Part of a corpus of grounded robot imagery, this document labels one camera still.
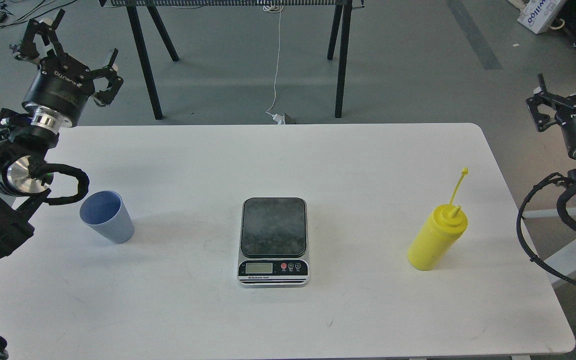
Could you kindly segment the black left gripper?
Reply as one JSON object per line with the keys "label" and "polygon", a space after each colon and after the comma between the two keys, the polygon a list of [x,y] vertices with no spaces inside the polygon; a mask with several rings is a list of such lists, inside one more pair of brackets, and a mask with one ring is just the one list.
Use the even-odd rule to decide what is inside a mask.
{"label": "black left gripper", "polygon": [[[124,80],[118,75],[118,68],[115,66],[119,54],[117,48],[108,52],[105,66],[94,70],[90,70],[89,66],[76,58],[66,55],[57,37],[57,28],[65,14],[66,11],[60,9],[51,22],[46,19],[40,21],[30,19],[25,32],[18,42],[10,45],[10,50],[13,51],[16,60],[39,64],[38,73],[22,100],[23,109],[28,112],[37,107],[51,109],[64,116],[67,119],[66,127],[72,128],[78,125],[83,109],[92,94],[93,101],[98,107],[106,107],[112,104]],[[35,38],[38,36],[44,46],[52,46],[42,59],[35,43]],[[89,80],[80,78],[87,71]],[[93,80],[97,79],[106,79],[107,86],[94,92]]]}

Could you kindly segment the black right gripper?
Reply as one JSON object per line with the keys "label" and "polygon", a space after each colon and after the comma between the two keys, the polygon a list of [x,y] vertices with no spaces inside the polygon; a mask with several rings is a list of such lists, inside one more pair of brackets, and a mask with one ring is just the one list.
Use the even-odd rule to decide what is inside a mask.
{"label": "black right gripper", "polygon": [[576,93],[561,96],[546,88],[542,73],[537,74],[538,87],[526,106],[538,132],[545,132],[553,125],[560,125],[569,158],[576,160]]}

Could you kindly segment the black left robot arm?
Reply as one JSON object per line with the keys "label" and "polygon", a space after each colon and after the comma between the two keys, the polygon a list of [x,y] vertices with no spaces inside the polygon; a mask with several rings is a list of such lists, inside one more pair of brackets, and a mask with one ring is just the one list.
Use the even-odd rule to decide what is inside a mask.
{"label": "black left robot arm", "polygon": [[0,259],[34,235],[30,219],[41,205],[73,204],[89,193],[83,170],[45,157],[57,146],[62,128],[78,125],[89,98],[105,107],[124,82],[115,66],[116,48],[99,69],[64,51],[57,29],[65,13],[60,9],[53,20],[30,19],[13,46],[14,57],[35,64],[38,73],[23,98],[23,112],[0,110]]}

